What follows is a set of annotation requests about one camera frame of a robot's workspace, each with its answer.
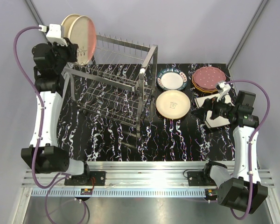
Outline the orange dotted plate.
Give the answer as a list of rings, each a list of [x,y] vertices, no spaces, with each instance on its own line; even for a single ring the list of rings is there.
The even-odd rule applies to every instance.
[[[209,90],[201,89],[201,88],[199,88],[199,87],[197,87],[197,86],[195,86],[195,88],[196,88],[198,91],[203,92],[203,93],[215,93],[215,92],[217,92],[217,90],[209,91]]]

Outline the white round plate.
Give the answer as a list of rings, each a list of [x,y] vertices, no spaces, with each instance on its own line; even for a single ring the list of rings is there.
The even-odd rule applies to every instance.
[[[167,119],[180,119],[189,112],[191,102],[182,91],[169,90],[157,97],[155,105],[161,116]]]

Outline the pink dotted plate front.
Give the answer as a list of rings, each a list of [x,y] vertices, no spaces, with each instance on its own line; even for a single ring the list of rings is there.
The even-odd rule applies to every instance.
[[[199,87],[193,80],[192,80],[192,84],[194,85],[194,87],[196,88],[196,89],[198,89],[199,91],[201,91],[201,92],[204,92],[204,93],[214,93],[214,92],[217,92],[217,89],[211,89],[211,90],[209,90],[209,89],[203,89],[202,87]]]

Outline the pink dotted plate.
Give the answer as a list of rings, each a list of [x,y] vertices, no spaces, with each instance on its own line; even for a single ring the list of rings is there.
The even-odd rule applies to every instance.
[[[199,91],[201,91],[201,92],[204,92],[204,93],[214,93],[214,92],[217,92],[217,89],[211,89],[211,90],[209,90],[209,89],[203,89],[202,87],[199,87],[193,80],[192,80],[192,84],[194,85],[194,87],[196,88],[196,89],[198,89]]]
[[[192,81],[198,88],[209,91],[215,90],[217,83],[225,80],[225,73],[212,66],[199,68],[192,75]]]

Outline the cream pink round plate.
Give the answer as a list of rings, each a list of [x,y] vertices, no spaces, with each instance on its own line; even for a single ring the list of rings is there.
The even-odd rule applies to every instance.
[[[85,15],[76,18],[69,29],[68,38],[78,45],[77,64],[86,65],[92,59],[97,42],[93,21]]]

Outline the white plate teal rim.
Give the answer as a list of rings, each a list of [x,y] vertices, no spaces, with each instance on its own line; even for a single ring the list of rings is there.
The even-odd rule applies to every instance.
[[[184,72],[175,68],[161,70],[156,78],[157,84],[165,91],[182,91],[188,83],[188,78]]]

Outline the cream square plate black rim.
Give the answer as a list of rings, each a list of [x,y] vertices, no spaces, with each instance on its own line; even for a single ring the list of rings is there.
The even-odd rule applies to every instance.
[[[211,129],[211,128],[219,128],[219,127],[223,127],[223,126],[229,126],[230,123],[227,123],[227,124],[219,124],[219,125],[216,125],[216,124],[215,124],[215,125],[211,125],[211,124],[205,122],[205,125],[206,125],[209,129]]]

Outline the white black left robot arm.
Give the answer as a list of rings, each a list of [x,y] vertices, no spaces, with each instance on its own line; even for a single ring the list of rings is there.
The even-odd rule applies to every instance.
[[[77,49],[78,45],[69,40],[64,46],[48,42],[32,48],[37,114],[34,134],[29,147],[21,150],[21,157],[31,168],[34,180],[37,174],[57,173],[65,175],[71,185],[87,185],[91,181],[87,163],[71,159],[58,146],[56,133],[67,86],[62,72],[67,63],[77,61]]]

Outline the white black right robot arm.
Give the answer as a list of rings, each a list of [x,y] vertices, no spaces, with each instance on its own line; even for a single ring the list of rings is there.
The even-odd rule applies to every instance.
[[[210,119],[224,118],[233,125],[235,143],[235,164],[233,174],[227,166],[209,161],[204,165],[202,180],[207,185],[216,184],[218,204],[232,211],[242,211],[244,219],[253,214],[268,196],[268,188],[261,184],[257,167],[257,137],[259,118],[253,115],[256,95],[239,91],[234,104],[226,103],[225,98],[211,95],[200,98],[201,105],[192,111],[192,115],[205,122]]]

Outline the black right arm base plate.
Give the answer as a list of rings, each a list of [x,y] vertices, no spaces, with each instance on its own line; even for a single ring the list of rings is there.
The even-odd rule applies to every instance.
[[[188,185],[191,187],[215,186],[215,182],[204,175],[203,171],[187,171]]]

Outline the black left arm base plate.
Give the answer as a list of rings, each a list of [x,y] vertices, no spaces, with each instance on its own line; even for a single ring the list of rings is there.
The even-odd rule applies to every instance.
[[[90,171],[83,175],[74,175],[64,181],[65,186],[104,186],[105,171]]]

